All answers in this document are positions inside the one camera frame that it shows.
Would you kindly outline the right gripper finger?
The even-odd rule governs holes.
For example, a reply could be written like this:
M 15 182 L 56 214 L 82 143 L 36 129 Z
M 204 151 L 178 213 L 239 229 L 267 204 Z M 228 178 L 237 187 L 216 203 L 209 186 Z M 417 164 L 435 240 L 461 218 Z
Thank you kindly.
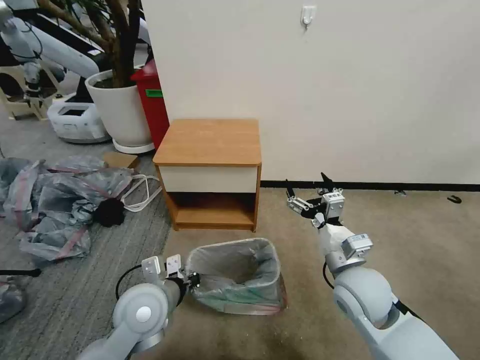
M 298 214 L 307 212 L 313 208 L 313 205 L 295 195 L 294 189 L 288 179 L 285 180 L 287 206 Z
M 335 182 L 329 178 L 324 172 L 321 172 L 322 177 L 322 185 L 318 189 L 318 195 L 323 196 L 329 193 L 343 193 L 343 189 L 341 187 L 336 186 Z

